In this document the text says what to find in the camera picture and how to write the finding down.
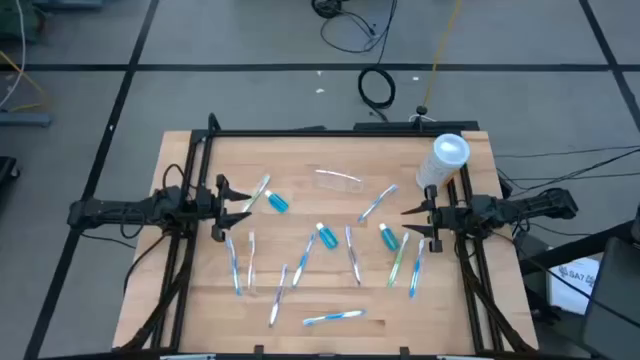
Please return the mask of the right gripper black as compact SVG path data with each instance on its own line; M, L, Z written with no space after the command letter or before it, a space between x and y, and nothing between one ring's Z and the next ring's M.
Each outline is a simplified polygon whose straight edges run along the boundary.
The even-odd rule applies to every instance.
M428 211L430 213L430 226L403 224L403 227L415 231L425 238L431 237L429 241L429 251L431 253L441 253L443 251L443 242L439 238L439 230L450 230L454 235L454 252L459 253L460 248L463 248L463 252L467 253L467 241L469 237L464 234L463 208L458 207L458 196L455 184L448 183L446 190L450 201L449 206L437 207L437 188L435 185L428 185L424 189L426 200L422 201L416 208L402 212L402 215L410 215Z

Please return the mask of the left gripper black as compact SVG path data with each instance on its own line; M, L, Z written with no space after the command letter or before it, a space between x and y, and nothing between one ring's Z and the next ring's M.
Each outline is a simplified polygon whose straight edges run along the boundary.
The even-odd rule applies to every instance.
M218 190L217 195L206 187L205 180L198 181L196 209L199 219L214 220L214 224L211 227L211 237L217 242L225 242L226 235L224 230L231 229L238 222L252 215L251 212L228 214L224 206L225 199L236 202L250 200L252 196L231 189L227 178L223 174L216 176L216 188Z

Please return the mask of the blue toothbrush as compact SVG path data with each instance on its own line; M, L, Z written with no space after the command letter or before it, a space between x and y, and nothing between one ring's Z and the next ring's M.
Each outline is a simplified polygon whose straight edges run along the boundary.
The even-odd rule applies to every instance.
M228 235L226 238L226 247L228 249L229 256L230 256L231 274L232 274L235 293L237 296L241 296L243 292L242 292L242 286L240 284L239 274L238 274L237 254L236 254L233 239L230 235Z
M303 253L303 255L302 255L301 259L300 259L300 262L298 264L298 267L296 268L296 271L294 273L293 281L292 281L292 287L293 288L297 288L299 283L300 283L302 274L304 272L304 269L305 269L306 264L308 262L308 259L310 257L311 249L312 249L312 247L313 247L313 245L315 243L315 239L316 239L316 233L313 232L310 235L310 238L309 238L309 241L308 241L308 243L306 245L304 253Z
M309 327L309 326L313 326L313 325L316 325L322 322L327 322L327 321L361 317L361 316L364 316L366 313L367 313L366 310L359 309L359 310L351 310L351 311L345 311L340 313L326 314L318 317L306 318L303 320L303 325Z
M371 205L357 218L358 223L363 223L367 217L381 204L381 202L390 194L394 193L398 189L396 184L390 185L382 193L380 193Z
M424 252L425 252L425 243L426 243L425 238L422 238L419 241L418 253L417 253L416 261L413 267L413 273L412 273L412 278L411 278L409 292L408 292L410 298L414 298L416 296L417 289L419 286L420 273L422 268Z

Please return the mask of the white printed box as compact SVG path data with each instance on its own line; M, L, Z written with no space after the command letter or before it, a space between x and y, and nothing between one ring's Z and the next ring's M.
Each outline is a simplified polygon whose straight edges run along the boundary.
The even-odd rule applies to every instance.
M599 272L600 263L592 258L581 258L550 269L548 276L548 301L566 312L584 315Z

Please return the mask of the clear acrylic organizer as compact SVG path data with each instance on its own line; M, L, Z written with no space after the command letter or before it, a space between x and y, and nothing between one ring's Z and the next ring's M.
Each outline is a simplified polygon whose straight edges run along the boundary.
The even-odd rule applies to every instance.
M362 179L325 169L314 170L314 181L318 187L339 192L360 193L364 189Z

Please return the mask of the black diagonal bar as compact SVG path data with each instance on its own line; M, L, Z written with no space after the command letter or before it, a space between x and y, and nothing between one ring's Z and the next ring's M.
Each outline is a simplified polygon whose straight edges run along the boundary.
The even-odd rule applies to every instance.
M607 230L582 239L544 251L536 255L526 255L520 262L523 275L529 275L569 263L584 257L602 253L612 240L640 244L640 218L616 225Z

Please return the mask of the purple toothbrush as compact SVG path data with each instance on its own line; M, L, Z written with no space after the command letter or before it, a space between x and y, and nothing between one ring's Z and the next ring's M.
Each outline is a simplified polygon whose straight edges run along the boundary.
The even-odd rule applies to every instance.
M272 308L271 308L271 312L270 312L270 316L269 316L268 326L270 328L272 328L275 325L276 320L277 320L278 312L279 312L279 309L280 309L280 303L281 303L282 295L283 295L283 292L284 292L287 272L288 272L288 265L284 264L282 266L282 269L281 269L281 275L280 275L279 283L278 283L278 286L276 288L276 292L275 292L275 296L274 296L274 302L273 302L273 305L272 305Z
M359 268L357 255L356 255L356 252L355 252L355 248L353 246L352 230L351 230L351 227L349 225L345 226L345 237L346 237L346 242L347 242L349 259L351 261L352 268L353 268L354 278L356 280L357 286L360 287L361 284L362 284L361 272L360 272L360 268Z

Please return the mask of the orange toothbrush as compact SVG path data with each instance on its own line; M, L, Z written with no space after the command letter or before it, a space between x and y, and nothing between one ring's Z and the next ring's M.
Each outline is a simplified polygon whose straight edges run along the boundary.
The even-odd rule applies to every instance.
M248 265L248 277L247 277L247 286L249 291L253 291L255 287L255 253L256 253L256 238L255 232L250 231L248 234L249 246L250 246L250 255L249 255L249 265Z

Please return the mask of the dark grey cabinet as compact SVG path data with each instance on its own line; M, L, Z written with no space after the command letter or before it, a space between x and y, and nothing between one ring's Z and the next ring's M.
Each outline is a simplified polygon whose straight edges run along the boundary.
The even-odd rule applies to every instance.
M640 360L640 249L611 239L591 297L639 326L591 302L583 326L583 342L612 360Z

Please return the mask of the green toothbrush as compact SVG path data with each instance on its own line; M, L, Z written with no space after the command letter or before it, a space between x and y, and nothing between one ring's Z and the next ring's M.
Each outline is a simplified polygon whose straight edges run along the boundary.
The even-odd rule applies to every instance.
M392 266L388 281L387 281L387 287L388 288L392 288L395 283L396 283L396 278L397 278L397 274L399 272L401 263L402 263L402 259L403 259L403 254L404 254L404 250L406 248L406 245L408 243L408 240L410 238L410 234L408 232L406 232L403 235L402 238L402 243L400 245L400 248L398 249L397 253L396 253L396 257L394 260L394 264Z
M256 202L256 200L263 193L269 181L270 181L270 175L265 174L260 180L260 182L258 183L257 187L254 189L253 194L251 195L251 198L245 202L244 207L242 209L243 212L249 211L251 206Z

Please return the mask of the grey flat floor box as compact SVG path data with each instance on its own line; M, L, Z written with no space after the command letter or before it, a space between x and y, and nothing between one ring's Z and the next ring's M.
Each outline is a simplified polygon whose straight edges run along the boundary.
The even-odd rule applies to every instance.
M0 126L49 127L52 123L47 113L0 112Z

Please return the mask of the dark green equipment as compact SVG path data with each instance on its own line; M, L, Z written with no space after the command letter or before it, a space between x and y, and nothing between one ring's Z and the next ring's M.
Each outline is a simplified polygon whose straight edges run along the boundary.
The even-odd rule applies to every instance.
M21 24L28 42L39 40L46 17L32 0L0 0L0 40L19 40Z

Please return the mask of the black equipment base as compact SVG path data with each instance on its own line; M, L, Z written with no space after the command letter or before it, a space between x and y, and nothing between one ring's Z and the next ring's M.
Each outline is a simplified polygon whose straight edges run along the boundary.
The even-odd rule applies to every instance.
M0 156L0 190L19 178L21 171L14 157Z

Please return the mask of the white wipes canister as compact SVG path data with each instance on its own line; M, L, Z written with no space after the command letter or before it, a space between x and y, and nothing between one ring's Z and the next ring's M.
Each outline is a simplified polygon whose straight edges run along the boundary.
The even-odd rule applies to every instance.
M421 189L446 184L467 163L470 155L470 145L463 137L452 133L438 136L417 170L417 184Z

